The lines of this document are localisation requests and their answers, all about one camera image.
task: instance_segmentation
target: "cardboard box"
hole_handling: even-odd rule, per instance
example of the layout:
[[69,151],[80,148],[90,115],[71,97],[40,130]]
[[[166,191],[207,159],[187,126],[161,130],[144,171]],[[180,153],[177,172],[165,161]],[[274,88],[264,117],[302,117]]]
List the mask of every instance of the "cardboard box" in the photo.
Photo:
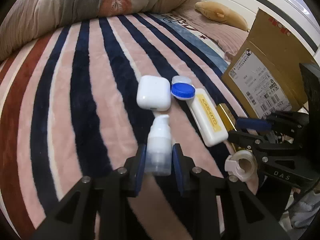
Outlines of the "cardboard box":
[[316,61],[288,29],[259,9],[222,80],[250,117],[298,111],[307,101],[299,63]]

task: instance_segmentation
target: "plush toy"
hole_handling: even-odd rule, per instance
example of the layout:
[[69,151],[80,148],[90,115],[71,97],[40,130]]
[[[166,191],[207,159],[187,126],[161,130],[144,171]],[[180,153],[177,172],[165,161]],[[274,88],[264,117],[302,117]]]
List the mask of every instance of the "plush toy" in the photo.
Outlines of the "plush toy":
[[249,31],[246,20],[240,14],[221,3],[197,2],[195,8],[212,21],[227,24],[246,32]]

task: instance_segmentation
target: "blue lid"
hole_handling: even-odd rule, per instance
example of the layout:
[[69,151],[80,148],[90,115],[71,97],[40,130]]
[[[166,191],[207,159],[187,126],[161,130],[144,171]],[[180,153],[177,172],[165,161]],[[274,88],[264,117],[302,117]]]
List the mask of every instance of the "blue lid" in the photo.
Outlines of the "blue lid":
[[171,94],[179,99],[191,99],[195,96],[196,89],[186,83],[175,83],[171,87]]

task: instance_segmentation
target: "white bed frame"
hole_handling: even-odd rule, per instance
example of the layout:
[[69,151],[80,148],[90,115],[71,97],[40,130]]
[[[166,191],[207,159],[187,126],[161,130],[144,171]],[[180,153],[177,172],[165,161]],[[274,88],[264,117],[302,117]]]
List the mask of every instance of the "white bed frame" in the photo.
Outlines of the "white bed frame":
[[311,48],[308,42],[303,38],[298,31],[291,26],[287,21],[285,21],[280,15],[275,13],[273,10],[263,5],[256,0],[207,0],[222,3],[232,10],[241,14],[247,21],[249,28],[251,28],[258,8],[261,8],[266,13],[271,15],[273,18],[284,24],[284,26],[289,29],[307,48],[311,55],[315,58],[317,63],[320,65],[320,29],[319,25],[314,23],[308,18],[308,12],[302,5],[300,5],[296,0],[268,0],[269,2],[276,5],[279,9],[284,11],[289,15],[302,29],[310,36],[312,41],[316,44],[316,48]]

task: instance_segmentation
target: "striped blanket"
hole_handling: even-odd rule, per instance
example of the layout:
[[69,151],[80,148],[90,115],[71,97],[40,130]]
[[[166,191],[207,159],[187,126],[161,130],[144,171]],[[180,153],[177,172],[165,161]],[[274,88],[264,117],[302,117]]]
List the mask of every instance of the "striped blanket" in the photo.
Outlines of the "striped blanket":
[[[156,113],[137,106],[142,75],[188,76],[215,104],[246,116],[220,80],[226,67],[187,29],[151,14],[65,26],[12,54],[0,70],[0,206],[20,237],[29,239],[83,175],[106,176],[146,142]],[[173,100],[167,113],[184,155],[226,176],[228,143],[206,147],[183,101]],[[141,232],[190,239],[186,210],[161,187],[160,178],[146,176],[128,200]]]

